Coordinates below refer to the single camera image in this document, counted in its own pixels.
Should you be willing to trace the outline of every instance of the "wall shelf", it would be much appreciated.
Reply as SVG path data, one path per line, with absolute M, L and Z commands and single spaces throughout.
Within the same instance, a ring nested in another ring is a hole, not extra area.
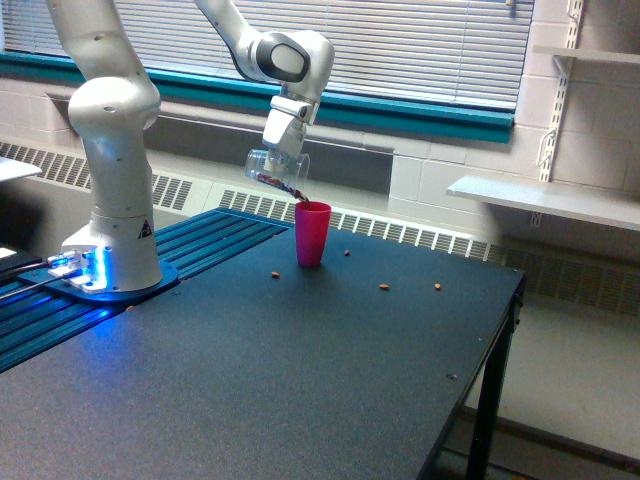
M 38 167 L 0 157 L 0 182 L 42 173 Z
M 467 175 L 447 189 L 480 202 L 640 231 L 640 198 L 502 174 Z
M 640 55 L 633 53 L 606 52 L 603 50 L 586 50 L 580 48 L 543 47 L 540 45 L 535 45 L 533 51 L 534 53 L 546 53 L 563 58 L 577 58 L 578 60 L 589 62 L 640 65 Z

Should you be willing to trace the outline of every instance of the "window sill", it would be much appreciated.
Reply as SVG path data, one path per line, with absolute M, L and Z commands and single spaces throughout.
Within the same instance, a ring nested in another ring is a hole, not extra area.
M 148 69 L 149 77 L 165 97 L 217 106 L 269 110 L 275 85 Z M 84 81 L 75 63 L 49 55 L 0 52 L 0 74 L 33 80 L 80 84 Z M 374 127 L 393 132 L 465 138 L 509 143 L 512 113 L 433 105 L 401 100 L 326 92 L 318 112 L 320 122 Z

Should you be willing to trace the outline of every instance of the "red cup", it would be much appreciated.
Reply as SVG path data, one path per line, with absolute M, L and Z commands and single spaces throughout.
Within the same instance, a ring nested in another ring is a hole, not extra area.
M 302 267 L 318 267 L 329 232 L 331 206 L 320 202 L 296 205 L 296 252 Z

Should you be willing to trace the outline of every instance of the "window blinds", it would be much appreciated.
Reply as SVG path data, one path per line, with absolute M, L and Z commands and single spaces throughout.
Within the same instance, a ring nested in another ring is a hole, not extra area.
M 2 0 L 6 48 L 64 55 L 45 0 Z M 329 90 L 514 109 L 534 0 L 236 0 L 262 31 L 336 47 Z M 147 67 L 240 78 L 193 0 L 116 0 Z

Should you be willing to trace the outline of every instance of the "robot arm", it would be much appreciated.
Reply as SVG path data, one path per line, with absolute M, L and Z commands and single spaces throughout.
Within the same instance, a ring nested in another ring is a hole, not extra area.
M 329 81 L 334 48 L 313 31 L 260 33 L 231 0 L 196 0 L 196 4 L 227 44 L 240 74 L 255 81 L 278 81 L 279 95 L 262 137 L 264 145 L 297 158 L 313 125 L 320 97 Z
M 47 3 L 62 46 L 87 80 L 71 97 L 69 119 L 83 140 L 95 205 L 90 223 L 63 243 L 63 251 L 83 253 L 87 274 L 72 282 L 87 293 L 150 287 L 162 274 L 142 134 L 160 111 L 160 95 L 113 0 Z

